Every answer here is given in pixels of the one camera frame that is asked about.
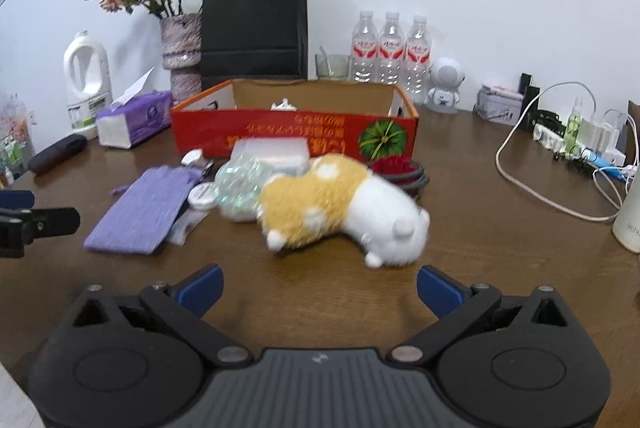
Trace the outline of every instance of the white robot figurine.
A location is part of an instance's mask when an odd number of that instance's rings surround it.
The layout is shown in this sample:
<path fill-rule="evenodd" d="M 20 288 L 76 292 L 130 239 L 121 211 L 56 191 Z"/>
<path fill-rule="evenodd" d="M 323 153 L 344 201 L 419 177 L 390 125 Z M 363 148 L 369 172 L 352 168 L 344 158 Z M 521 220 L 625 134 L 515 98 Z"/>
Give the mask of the white robot figurine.
<path fill-rule="evenodd" d="M 430 67 L 429 75 L 433 87 L 427 92 L 427 107 L 439 113 L 457 113 L 458 87 L 465 79 L 460 63 L 452 58 L 439 58 Z"/>

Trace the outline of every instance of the green bottle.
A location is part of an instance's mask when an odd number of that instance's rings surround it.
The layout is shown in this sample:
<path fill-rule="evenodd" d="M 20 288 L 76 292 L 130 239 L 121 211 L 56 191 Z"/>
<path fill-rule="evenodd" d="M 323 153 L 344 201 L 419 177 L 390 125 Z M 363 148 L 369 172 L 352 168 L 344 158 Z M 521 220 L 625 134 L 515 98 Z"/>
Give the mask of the green bottle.
<path fill-rule="evenodd" d="M 571 115 L 566 123 L 566 129 L 564 129 L 564 148 L 566 153 L 571 153 L 571 149 L 575 147 L 575 140 L 578 137 L 578 129 L 580 129 L 580 123 L 582 122 L 582 99 L 575 98 L 574 108 L 571 110 Z"/>

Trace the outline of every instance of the charging cable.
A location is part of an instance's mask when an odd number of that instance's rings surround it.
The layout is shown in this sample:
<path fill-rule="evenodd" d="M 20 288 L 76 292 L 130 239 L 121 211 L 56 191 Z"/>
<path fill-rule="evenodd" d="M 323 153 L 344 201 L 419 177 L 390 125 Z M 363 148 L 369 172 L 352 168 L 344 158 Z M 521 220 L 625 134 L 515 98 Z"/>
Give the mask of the charging cable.
<path fill-rule="evenodd" d="M 594 182 L 596 184 L 596 188 L 600 191 L 600 193 L 602 193 L 607 198 L 607 201 L 609 201 L 609 203 L 611 203 L 615 208 L 617 208 L 616 209 L 616 213 L 614 213 L 613 215 L 607 215 L 606 217 L 593 217 L 591 215 L 585 215 L 585 214 L 582 214 L 580 212 L 576 212 L 576 211 L 574 211 L 574 210 L 572 210 L 570 208 L 567 208 L 566 206 L 562 206 L 561 204 L 558 204 L 555 201 L 552 201 L 551 199 L 541 195 L 540 193 L 536 192 L 533 188 L 530 188 L 529 186 L 525 185 L 522 181 L 519 181 L 515 177 L 513 177 L 513 176 L 509 175 L 508 173 L 506 173 L 505 170 L 500 165 L 500 154 L 504 150 L 504 147 L 507 146 L 507 143 L 509 143 L 510 139 L 513 137 L 513 134 L 515 134 L 515 131 L 518 128 L 518 126 L 522 123 L 523 119 L 527 115 L 527 112 L 529 111 L 529 108 L 533 105 L 533 103 L 535 103 L 535 101 L 537 101 L 547 91 L 553 89 L 554 87 L 561 87 L 561 86 L 564 86 L 564 85 L 580 85 L 581 87 L 584 87 L 585 90 L 587 90 L 587 92 L 591 96 L 591 99 L 593 100 L 593 114 L 595 114 L 595 112 L 596 112 L 596 98 L 593 95 L 593 93 L 591 92 L 591 90 L 585 84 L 583 84 L 581 82 L 561 82 L 561 83 L 558 83 L 558 84 L 551 85 L 550 87 L 548 87 L 544 91 L 542 91 L 540 94 L 538 94 L 535 98 L 533 98 L 529 102 L 529 105 L 527 105 L 527 107 L 525 107 L 525 109 L 522 112 L 522 115 L 520 116 L 520 119 L 513 126 L 513 129 L 511 129 L 511 132 L 509 132 L 509 134 L 507 135 L 507 138 L 505 139 L 503 144 L 500 145 L 500 148 L 495 153 L 495 167 L 498 169 L 498 172 L 501 174 L 501 176 L 503 176 L 505 179 L 507 179 L 508 181 L 514 183 L 514 185 L 519 186 L 520 188 L 522 188 L 524 191 L 528 192 L 529 194 L 533 195 L 536 199 L 541 200 L 543 203 L 546 203 L 549 206 L 552 206 L 556 210 L 560 210 L 561 212 L 564 212 L 566 214 L 572 215 L 573 217 L 578 217 L 579 219 L 583 219 L 585 221 L 591 221 L 591 222 L 595 222 L 595 223 L 603 223 L 603 222 L 611 221 L 611 220 L 616 218 L 616 216 L 618 215 L 618 212 L 620 211 L 620 207 L 622 206 L 622 196 L 620 195 L 620 192 L 618 192 L 618 190 L 616 189 L 616 187 L 613 184 L 612 180 L 609 178 L 609 176 L 606 174 L 606 172 L 604 172 L 605 169 L 610 168 L 610 167 L 597 168 L 596 170 L 593 171 L 593 175 L 592 176 L 593 176 L 593 180 L 594 180 Z M 620 169 L 620 170 L 621 171 L 627 171 L 627 172 L 634 172 L 635 173 L 635 169 L 637 169 L 637 167 L 638 167 L 638 128 L 636 126 L 635 121 L 633 120 L 633 118 L 631 116 L 627 115 L 626 113 L 620 113 L 620 115 L 621 116 L 625 115 L 627 121 L 631 124 L 631 128 L 633 130 L 634 138 L 635 138 L 635 141 L 636 141 L 636 157 L 635 157 L 635 160 L 634 160 L 634 164 L 630 165 L 629 167 L 624 167 L 623 169 Z M 613 188 L 613 190 L 614 190 L 614 192 L 616 194 L 616 197 L 618 198 L 618 201 L 620 203 L 619 205 L 616 204 L 614 202 L 614 200 L 611 197 L 609 197 L 609 195 L 606 192 L 604 192 L 604 190 L 601 188 L 601 186 L 596 181 L 596 176 L 597 176 L 598 173 L 602 174 L 603 177 L 609 183 L 609 185 Z M 627 192 L 628 192 L 628 185 L 629 185 L 630 180 L 632 180 L 632 177 L 631 177 L 630 173 L 628 173 L 627 177 L 626 177 L 626 185 L 625 185 L 625 190 Z"/>

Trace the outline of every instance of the cardboard box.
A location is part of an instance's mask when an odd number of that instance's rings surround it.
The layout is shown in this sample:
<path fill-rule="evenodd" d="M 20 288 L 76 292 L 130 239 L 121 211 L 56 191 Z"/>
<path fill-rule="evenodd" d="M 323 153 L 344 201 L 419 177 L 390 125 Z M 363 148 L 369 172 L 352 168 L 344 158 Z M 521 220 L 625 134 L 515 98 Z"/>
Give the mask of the cardboard box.
<path fill-rule="evenodd" d="M 271 111 L 283 98 L 297 111 Z M 392 85 L 335 81 L 229 80 L 171 110 L 180 153 L 228 157 L 241 137 L 306 137 L 311 156 L 360 161 L 414 150 L 418 113 Z"/>

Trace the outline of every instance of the hamster plush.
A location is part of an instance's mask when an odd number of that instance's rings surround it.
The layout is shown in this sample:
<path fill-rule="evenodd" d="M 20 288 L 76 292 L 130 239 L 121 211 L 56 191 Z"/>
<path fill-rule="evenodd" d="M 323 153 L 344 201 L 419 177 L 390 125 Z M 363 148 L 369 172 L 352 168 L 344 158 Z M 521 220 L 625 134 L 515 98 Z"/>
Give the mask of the hamster plush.
<path fill-rule="evenodd" d="M 260 193 L 257 217 L 271 251 L 342 231 L 362 245 L 372 268 L 417 260 L 430 223 L 429 214 L 397 186 L 340 154 L 317 158 L 302 177 L 271 178 Z"/>

